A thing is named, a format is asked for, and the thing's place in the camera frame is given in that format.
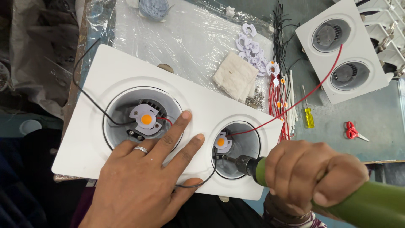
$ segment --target scissors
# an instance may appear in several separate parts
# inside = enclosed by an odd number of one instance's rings
[[[349,139],[354,139],[355,137],[359,137],[362,140],[366,140],[367,142],[369,142],[370,140],[368,140],[366,137],[362,136],[354,127],[354,124],[350,121],[346,122],[346,135]]]

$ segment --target silver ring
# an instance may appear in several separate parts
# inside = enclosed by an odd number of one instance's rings
[[[145,148],[143,148],[143,147],[141,147],[141,146],[136,146],[132,151],[134,151],[134,150],[140,150],[140,151],[144,152],[145,155],[147,155],[147,154],[149,153],[149,152],[147,151],[147,149],[145,149]]]

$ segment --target wrist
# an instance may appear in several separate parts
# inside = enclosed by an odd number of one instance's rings
[[[272,217],[290,224],[302,223],[310,217],[310,211],[298,213],[295,209],[288,207],[278,196],[273,196],[270,193],[264,200],[264,208]]]

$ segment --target yellow handled screwdriver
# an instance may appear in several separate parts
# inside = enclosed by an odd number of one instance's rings
[[[304,90],[304,97],[306,96],[305,94],[305,88],[304,85],[302,85],[303,90]],[[311,109],[308,107],[308,101],[307,98],[305,98],[305,103],[307,103],[307,108],[305,109],[306,117],[307,117],[307,124],[309,128],[314,128],[315,124],[313,123],[313,117],[311,114]]]

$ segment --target cloth rag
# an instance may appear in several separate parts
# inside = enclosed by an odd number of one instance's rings
[[[254,94],[258,73],[258,69],[230,52],[219,66],[213,80],[233,99],[244,104],[246,98]]]

